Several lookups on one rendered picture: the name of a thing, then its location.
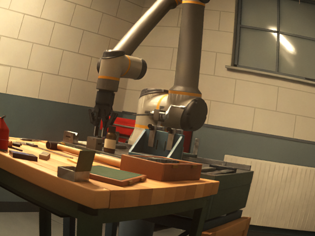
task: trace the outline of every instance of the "window sill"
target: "window sill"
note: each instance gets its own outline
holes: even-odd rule
[[[306,80],[306,79],[299,79],[299,78],[295,78],[295,77],[292,77],[292,76],[281,75],[281,74],[274,74],[274,73],[270,73],[270,72],[253,70],[253,69],[247,69],[247,68],[230,66],[230,65],[226,65],[225,68],[227,70],[244,71],[244,72],[249,72],[249,73],[258,74],[258,75],[268,75],[268,76],[272,76],[272,77],[276,77],[276,78],[281,78],[281,79],[286,79],[286,80],[291,80],[291,81],[297,81],[297,82],[301,82],[301,83],[305,83],[305,84],[308,84],[308,85],[315,86],[315,82],[314,81]]]

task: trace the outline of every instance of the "window pane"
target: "window pane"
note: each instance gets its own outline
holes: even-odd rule
[[[243,0],[241,24],[277,30],[277,0]]]
[[[241,28],[238,64],[276,70],[277,34]]]
[[[315,4],[280,1],[280,31],[315,38]]]
[[[279,72],[315,79],[315,41],[280,35]]]

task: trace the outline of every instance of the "cinder block wall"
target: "cinder block wall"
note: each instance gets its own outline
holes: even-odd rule
[[[96,64],[144,0],[0,0],[0,92],[95,105]],[[126,81],[114,109],[122,110]]]
[[[154,0],[146,0],[144,11]],[[208,104],[207,124],[315,141],[315,87],[276,77],[228,71],[235,0],[206,4],[199,89]],[[141,89],[174,83],[181,8],[171,10],[134,53],[148,62],[139,81],[129,81],[124,111],[135,112]]]

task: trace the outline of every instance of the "white label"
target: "white label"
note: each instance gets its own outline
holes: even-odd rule
[[[116,149],[116,140],[105,139],[104,148]]]

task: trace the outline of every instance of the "robotic arm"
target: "robotic arm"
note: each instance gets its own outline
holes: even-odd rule
[[[181,3],[183,12],[174,86],[169,91],[147,89],[142,92],[137,112],[142,116],[137,116],[133,135],[137,136],[136,133],[147,128],[149,123],[187,131],[197,130],[204,124],[207,105],[201,98],[198,82],[207,2],[209,0],[157,0],[113,50],[104,52],[97,65],[99,77],[95,108],[90,110],[95,136],[98,136],[101,120],[103,137],[108,125],[117,117],[112,106],[120,78],[138,80],[146,73],[145,61],[131,54],[165,14]]]

